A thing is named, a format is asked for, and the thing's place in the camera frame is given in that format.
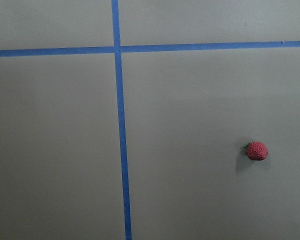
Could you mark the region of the red strawberry on table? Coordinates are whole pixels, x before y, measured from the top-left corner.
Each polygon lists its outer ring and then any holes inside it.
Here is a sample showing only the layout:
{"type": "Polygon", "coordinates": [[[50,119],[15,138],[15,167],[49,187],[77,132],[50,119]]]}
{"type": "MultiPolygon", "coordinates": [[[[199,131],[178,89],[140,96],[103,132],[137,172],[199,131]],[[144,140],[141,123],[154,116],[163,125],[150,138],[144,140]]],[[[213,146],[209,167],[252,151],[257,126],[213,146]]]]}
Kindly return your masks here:
{"type": "Polygon", "coordinates": [[[243,149],[245,155],[252,161],[263,161],[269,154],[266,145],[260,141],[249,142],[243,149]]]}

